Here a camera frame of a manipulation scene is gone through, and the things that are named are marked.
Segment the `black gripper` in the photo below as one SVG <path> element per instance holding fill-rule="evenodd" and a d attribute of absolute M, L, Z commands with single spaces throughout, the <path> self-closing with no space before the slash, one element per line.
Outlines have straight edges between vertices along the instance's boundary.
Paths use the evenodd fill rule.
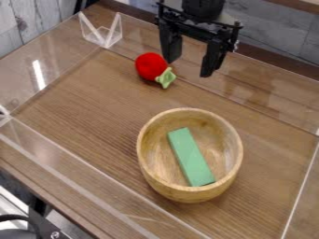
<path fill-rule="evenodd" d="M 157 26 L 161 55 L 172 63 L 181 54 L 181 36 L 207 42 L 200 77 L 209 77 L 220 67 L 227 51 L 237 49 L 237 35 L 243 28 L 224 12 L 224 1 L 157 1 Z"/>

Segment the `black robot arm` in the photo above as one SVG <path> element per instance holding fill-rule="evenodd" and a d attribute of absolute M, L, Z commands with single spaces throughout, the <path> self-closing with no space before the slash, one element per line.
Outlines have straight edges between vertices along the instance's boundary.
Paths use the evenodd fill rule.
<path fill-rule="evenodd" d="M 243 23 L 223 12 L 225 0 L 159 0 L 156 25 L 164 60 L 172 63 L 181 55 L 183 37 L 207 44 L 200 77 L 209 77 L 228 52 L 237 49 Z"/>

